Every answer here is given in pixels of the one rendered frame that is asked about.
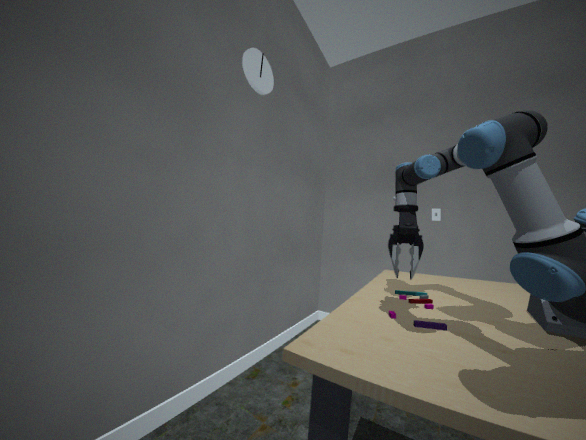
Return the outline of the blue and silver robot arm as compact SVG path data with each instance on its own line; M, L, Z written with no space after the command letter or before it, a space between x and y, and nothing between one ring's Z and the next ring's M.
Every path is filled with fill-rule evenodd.
M530 294L586 324L586 209L577 212L575 222L567 220L536 163L532 148L547 129L546 119L530 110L483 122L467 130L458 147L399 164L393 200L395 205L417 205L417 184L466 165L483 169L516 229L513 278Z

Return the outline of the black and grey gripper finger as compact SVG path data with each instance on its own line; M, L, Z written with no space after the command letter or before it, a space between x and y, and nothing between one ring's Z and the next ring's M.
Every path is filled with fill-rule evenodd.
M414 246L411 245L411 248L409 249L409 253L412 256L412 260L411 260L411 270L410 270L410 280L412 280L418 263L420 261L422 252L423 252L423 248L424 248L424 244L423 244L423 240L422 240L422 235L419 235L419 239L414 242Z
M389 248L389 252L390 252L390 257L391 257L391 261L392 261L394 273L396 275L396 278L398 278L398 274L399 274L399 270L398 270L398 264L399 264L398 256L401 253L401 248L399 247L399 244L397 245L397 241L393 238L393 234L390 234L390 239L389 239L389 242L388 242L388 248Z

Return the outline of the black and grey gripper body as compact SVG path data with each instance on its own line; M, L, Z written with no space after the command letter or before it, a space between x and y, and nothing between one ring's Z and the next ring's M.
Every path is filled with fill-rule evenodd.
M418 206L417 205L396 205L394 206L394 211L399 212L400 211L418 211ZM401 245L402 243L408 243L410 245L414 244L414 242L416 242L419 239L419 233L417 232L417 235L400 235L399 234L399 225L394 225L395 228L393 228L393 238L397 241L397 243L399 243L399 245Z

